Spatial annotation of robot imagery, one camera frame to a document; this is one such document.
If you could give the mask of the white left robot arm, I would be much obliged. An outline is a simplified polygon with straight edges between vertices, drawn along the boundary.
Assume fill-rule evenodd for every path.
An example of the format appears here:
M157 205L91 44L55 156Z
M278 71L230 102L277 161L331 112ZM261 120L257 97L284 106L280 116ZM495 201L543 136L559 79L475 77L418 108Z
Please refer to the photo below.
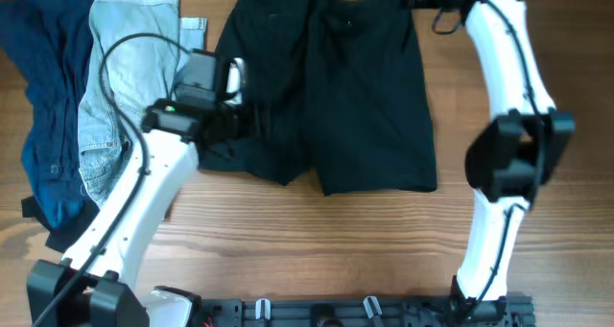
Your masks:
M156 287L136 296L146 250L199 151L232 136L243 106L245 62L193 51L176 100L159 99L132 130L138 144L105 205L58 263L40 260L27 279L35 326L193 326L201 299Z

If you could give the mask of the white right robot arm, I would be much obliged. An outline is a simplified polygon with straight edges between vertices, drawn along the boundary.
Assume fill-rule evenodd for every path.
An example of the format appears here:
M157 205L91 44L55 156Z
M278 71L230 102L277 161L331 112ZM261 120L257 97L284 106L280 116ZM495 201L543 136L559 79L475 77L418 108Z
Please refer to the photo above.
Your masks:
M490 122L468 148L464 169L474 215L462 264L446 297L410 303L416 326L527 326L528 297L508 295L508 266L522 220L575 132L541 80L525 0L401 0L439 14L457 12L483 69Z

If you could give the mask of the black shorts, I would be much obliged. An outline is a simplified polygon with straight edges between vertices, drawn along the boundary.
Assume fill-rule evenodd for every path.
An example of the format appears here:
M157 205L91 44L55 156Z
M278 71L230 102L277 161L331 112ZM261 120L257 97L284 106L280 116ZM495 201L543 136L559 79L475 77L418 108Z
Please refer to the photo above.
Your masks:
M434 131L405 0L237 0L218 55L247 67L239 134L207 170L286 185L314 170L325 195L437 187Z

